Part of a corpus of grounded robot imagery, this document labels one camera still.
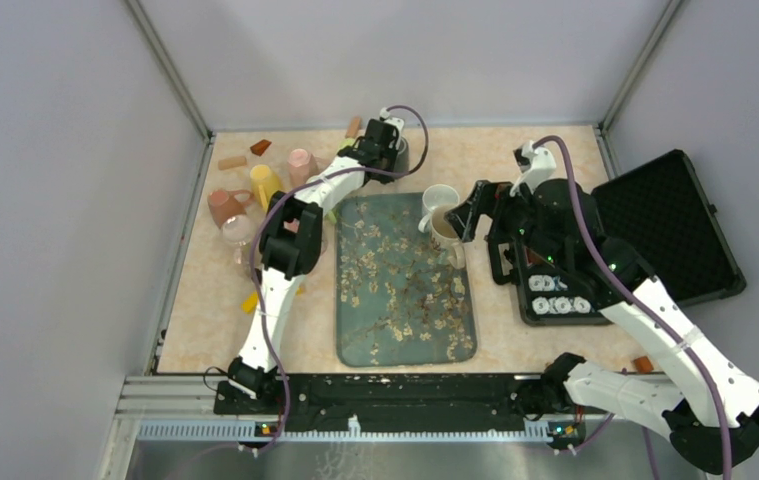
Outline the dark red wooden block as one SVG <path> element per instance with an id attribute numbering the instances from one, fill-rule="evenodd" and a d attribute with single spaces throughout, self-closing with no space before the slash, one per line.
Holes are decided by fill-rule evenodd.
<path id="1" fill-rule="evenodd" d="M 272 142 L 268 139 L 262 139 L 254 143 L 249 147 L 249 151 L 255 155 L 255 156 L 263 156 L 264 153 L 269 149 Z"/>

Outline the black poker chip case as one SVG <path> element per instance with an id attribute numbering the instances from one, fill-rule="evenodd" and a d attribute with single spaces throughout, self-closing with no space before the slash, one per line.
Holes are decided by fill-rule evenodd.
<path id="1" fill-rule="evenodd" d="M 611 240 L 644 261 L 680 306 L 741 294 L 747 286 L 689 156 L 674 149 L 591 193 L 602 226 L 595 238 L 612 260 Z M 532 327 L 604 326 L 580 290 L 531 252 L 513 258 L 522 320 Z"/>

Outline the pale pink tall mug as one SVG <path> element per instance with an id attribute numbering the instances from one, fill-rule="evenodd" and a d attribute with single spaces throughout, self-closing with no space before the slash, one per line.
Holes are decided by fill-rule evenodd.
<path id="1" fill-rule="evenodd" d="M 290 152 L 287 159 L 290 186 L 296 189 L 305 185 L 310 178 L 319 174 L 316 157 L 308 150 L 299 148 Z"/>

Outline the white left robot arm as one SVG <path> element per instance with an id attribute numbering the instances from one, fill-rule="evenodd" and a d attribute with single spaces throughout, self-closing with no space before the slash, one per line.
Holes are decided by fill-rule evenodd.
<path id="1" fill-rule="evenodd" d="M 227 370 L 227 384 L 250 412 L 269 410 L 279 396 L 276 349 L 298 288 L 321 255 L 325 216 L 366 183 L 389 183 L 407 174 L 407 167 L 398 165 L 404 125 L 403 119 L 382 113 L 322 172 L 288 193 L 272 196 L 254 247 L 261 255 L 256 309 L 244 344 Z"/>

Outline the small orange block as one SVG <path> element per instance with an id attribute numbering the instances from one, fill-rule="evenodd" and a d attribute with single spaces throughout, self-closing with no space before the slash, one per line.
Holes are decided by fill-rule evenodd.
<path id="1" fill-rule="evenodd" d="M 655 368 L 648 356 L 640 356 L 632 360 L 632 365 L 638 374 L 653 373 Z"/>

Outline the tan cylinder block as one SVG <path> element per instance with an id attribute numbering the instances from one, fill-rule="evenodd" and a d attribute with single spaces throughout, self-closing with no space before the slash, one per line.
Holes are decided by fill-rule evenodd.
<path id="1" fill-rule="evenodd" d="M 346 139 L 355 139 L 361 128 L 362 118 L 360 116 L 354 116 L 351 118 L 345 133 Z"/>

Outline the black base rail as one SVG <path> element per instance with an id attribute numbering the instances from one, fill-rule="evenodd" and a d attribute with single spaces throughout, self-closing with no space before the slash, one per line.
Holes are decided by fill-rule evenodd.
<path id="1" fill-rule="evenodd" d="M 521 431 L 550 414 L 574 417 L 560 387 L 537 376 L 489 374 L 292 374 L 253 400 L 219 382 L 218 415 L 262 415 L 285 432 L 332 432 L 356 418 L 367 433 Z"/>

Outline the yellow mug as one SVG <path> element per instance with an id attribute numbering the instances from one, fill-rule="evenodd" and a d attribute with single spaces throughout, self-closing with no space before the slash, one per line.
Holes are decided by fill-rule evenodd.
<path id="1" fill-rule="evenodd" d="M 283 188 L 280 177 L 270 166 L 259 164 L 250 169 L 249 179 L 255 199 L 267 212 L 272 196 Z"/>

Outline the yellow wooden block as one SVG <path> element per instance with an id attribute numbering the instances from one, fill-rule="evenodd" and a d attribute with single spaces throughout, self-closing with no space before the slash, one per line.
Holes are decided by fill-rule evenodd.
<path id="1" fill-rule="evenodd" d="M 258 305 L 258 294 L 256 292 L 252 292 L 242 302 L 241 310 L 244 313 L 252 314 L 256 310 L 257 305 Z"/>

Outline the dark teal mug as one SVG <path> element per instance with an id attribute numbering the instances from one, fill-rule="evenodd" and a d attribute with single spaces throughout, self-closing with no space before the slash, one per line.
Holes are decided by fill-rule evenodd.
<path id="1" fill-rule="evenodd" d="M 393 171 L 395 173 L 408 172 L 409 164 L 409 143 L 406 138 L 401 138 L 398 145 L 397 157 L 394 163 Z"/>

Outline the cream patterned mug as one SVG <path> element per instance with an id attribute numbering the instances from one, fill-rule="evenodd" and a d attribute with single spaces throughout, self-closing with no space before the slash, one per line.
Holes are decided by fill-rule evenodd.
<path id="1" fill-rule="evenodd" d="M 464 269 L 466 267 L 464 246 L 452 225 L 444 218 L 452 208 L 452 205 L 442 205 L 431 214 L 430 246 L 437 253 L 438 264 Z"/>

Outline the terracotta mug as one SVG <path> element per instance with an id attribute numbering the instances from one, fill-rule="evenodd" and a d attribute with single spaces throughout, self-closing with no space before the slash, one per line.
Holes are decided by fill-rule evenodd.
<path id="1" fill-rule="evenodd" d="M 216 189 L 207 196 L 207 205 L 215 226 L 220 229 L 229 219 L 245 215 L 253 200 L 251 190 Z"/>

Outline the teal blossom-pattern tray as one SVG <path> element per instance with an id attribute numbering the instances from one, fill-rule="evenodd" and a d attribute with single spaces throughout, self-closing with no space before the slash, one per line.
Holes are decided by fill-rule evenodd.
<path id="1" fill-rule="evenodd" d="M 478 350 L 466 269 L 418 225 L 418 193 L 347 198 L 335 225 L 335 345 L 348 367 L 465 362 Z"/>

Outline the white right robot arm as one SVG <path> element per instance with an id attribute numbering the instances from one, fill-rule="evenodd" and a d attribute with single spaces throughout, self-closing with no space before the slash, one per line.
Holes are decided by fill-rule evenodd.
<path id="1" fill-rule="evenodd" d="M 601 409 L 669 440 L 698 469 L 729 478 L 759 447 L 759 382 L 736 367 L 684 314 L 646 260 L 609 235 L 595 199 L 568 179 L 525 184 L 478 181 L 446 221 L 464 242 L 488 216 L 487 240 L 543 258 L 594 310 L 637 341 L 665 385 L 609 371 L 563 353 L 542 373 L 555 412 Z"/>

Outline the white and blue mug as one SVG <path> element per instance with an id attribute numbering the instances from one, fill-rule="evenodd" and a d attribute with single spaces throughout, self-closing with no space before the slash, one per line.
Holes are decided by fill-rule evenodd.
<path id="1" fill-rule="evenodd" d="M 455 206 L 460 203 L 459 193 L 446 184 L 435 184 L 428 187 L 421 197 L 421 215 L 418 230 L 425 233 L 430 225 L 433 212 L 441 206 Z"/>

